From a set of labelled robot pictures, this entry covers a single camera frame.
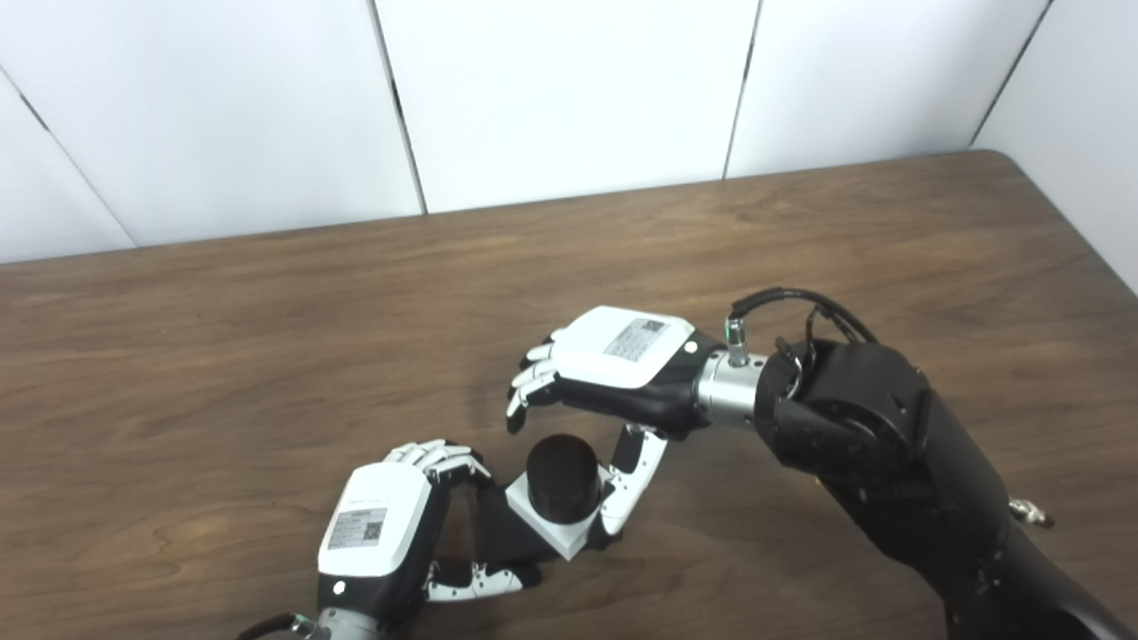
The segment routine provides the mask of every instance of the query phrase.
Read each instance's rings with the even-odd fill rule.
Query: white wall panel
[[[1055,0],[976,146],[1004,151],[1138,292],[1138,2]]]
[[[721,177],[757,0],[377,0],[427,208]]]
[[[140,244],[420,213],[366,0],[0,0],[0,64]]]
[[[0,73],[0,262],[133,246]]]
[[[1046,0],[764,0],[727,175],[964,149]]]

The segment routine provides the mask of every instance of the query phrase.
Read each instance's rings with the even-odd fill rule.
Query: black cylinder
[[[529,503],[551,523],[568,525],[587,518],[601,502],[596,453],[568,434],[551,435],[526,460]]]

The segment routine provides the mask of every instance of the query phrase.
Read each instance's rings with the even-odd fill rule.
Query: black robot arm
[[[744,319],[778,301],[810,302],[806,339],[749,352]],[[818,320],[844,342],[816,339]],[[564,403],[683,440],[704,427],[756,430],[778,461],[811,474],[890,558],[940,594],[954,638],[1135,640],[1042,556],[999,474],[926,377],[849,310],[805,289],[773,288],[732,305],[725,343],[682,318],[595,307],[527,352],[506,426]]]
[[[817,476],[881,552],[924,577],[951,638],[1135,639],[1031,543],[999,474],[896,350],[783,344],[753,417],[780,462]]]

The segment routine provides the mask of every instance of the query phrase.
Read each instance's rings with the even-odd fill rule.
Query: wooden table
[[[1005,157],[968,153],[0,268],[6,637],[225,640],[312,613],[348,473],[409,440],[513,478],[539,438],[607,457],[618,422],[503,427],[520,355],[608,303],[708,331],[814,288],[918,363],[1031,533],[1138,626],[1138,303]],[[764,312],[752,346],[797,336]],[[442,543],[471,552],[460,494]],[[752,434],[674,445],[603,553],[415,637],[942,638],[939,602]]]

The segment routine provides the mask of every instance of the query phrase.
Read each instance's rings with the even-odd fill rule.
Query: white block
[[[603,486],[610,477],[609,471],[604,467],[597,466],[597,474],[601,476],[601,485]],[[587,518],[571,525],[559,525],[546,520],[537,515],[534,506],[529,502],[529,478],[526,474],[521,474],[521,477],[506,487],[505,498],[510,508],[567,560],[571,560],[585,547],[585,542],[588,541],[588,527],[592,526],[597,511],[600,511],[600,507],[597,507]]]

